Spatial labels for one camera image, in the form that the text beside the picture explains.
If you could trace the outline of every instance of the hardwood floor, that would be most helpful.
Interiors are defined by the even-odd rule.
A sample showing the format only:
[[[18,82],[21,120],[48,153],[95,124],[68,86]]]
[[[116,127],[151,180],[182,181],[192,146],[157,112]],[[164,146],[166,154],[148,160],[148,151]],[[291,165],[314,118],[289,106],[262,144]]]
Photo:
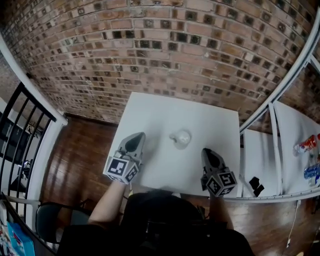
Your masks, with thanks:
[[[76,205],[91,199],[86,208],[93,209],[110,185],[102,175],[116,127],[78,118],[69,118],[54,147],[43,181],[41,201]],[[194,205],[208,211],[209,200],[183,195]],[[320,226],[320,213],[312,215],[313,202],[303,200],[295,217],[295,202],[243,204],[227,203],[234,229],[242,233],[256,256],[307,255]]]

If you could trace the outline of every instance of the white cable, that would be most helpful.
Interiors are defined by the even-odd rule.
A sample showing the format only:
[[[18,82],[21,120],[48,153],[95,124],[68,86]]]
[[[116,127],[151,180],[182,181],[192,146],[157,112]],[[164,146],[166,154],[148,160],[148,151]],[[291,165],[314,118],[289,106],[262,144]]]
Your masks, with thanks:
[[[296,201],[295,213],[294,213],[294,219],[293,219],[293,223],[292,223],[292,228],[291,228],[291,231],[290,231],[290,234],[289,234],[289,237],[288,237],[288,242],[286,243],[286,247],[287,247],[287,248],[288,248],[289,245],[290,245],[290,240],[291,240],[291,239],[290,239],[290,236],[291,236],[292,230],[294,229],[294,226],[295,226],[297,211],[298,211],[298,208],[299,208],[300,205],[301,205],[301,200]]]

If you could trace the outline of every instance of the person's arm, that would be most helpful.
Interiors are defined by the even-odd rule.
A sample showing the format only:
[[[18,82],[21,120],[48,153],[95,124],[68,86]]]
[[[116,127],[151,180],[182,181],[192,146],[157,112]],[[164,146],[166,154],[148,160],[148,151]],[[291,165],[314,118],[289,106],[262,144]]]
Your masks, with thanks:
[[[224,198],[222,196],[214,197],[213,195],[210,195],[209,217],[210,219],[214,219],[216,222],[226,222],[226,228],[228,230],[234,229],[234,225],[232,224]]]
[[[93,209],[88,224],[105,227],[106,224],[112,223],[119,213],[125,189],[126,184],[113,181]]]

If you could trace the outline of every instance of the black chair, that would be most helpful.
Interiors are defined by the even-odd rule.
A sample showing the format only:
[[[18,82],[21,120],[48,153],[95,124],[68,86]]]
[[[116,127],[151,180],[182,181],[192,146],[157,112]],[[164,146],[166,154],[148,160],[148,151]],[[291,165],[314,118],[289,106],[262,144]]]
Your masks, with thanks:
[[[48,243],[59,244],[56,238],[58,214],[62,208],[71,210],[70,225],[86,225],[91,211],[81,207],[87,200],[77,206],[68,206],[55,202],[45,202],[38,208],[35,217],[35,231]]]

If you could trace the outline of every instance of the person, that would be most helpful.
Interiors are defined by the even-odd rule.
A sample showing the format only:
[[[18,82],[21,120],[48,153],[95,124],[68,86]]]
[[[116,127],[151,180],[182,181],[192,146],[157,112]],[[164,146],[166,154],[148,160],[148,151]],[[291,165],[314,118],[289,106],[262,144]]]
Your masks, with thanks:
[[[190,202],[170,192],[136,193],[127,199],[118,225],[115,221],[125,189],[125,184],[113,181],[94,208],[88,225],[65,228],[57,255],[254,255],[246,238],[233,229],[222,197],[210,196],[206,220]]]

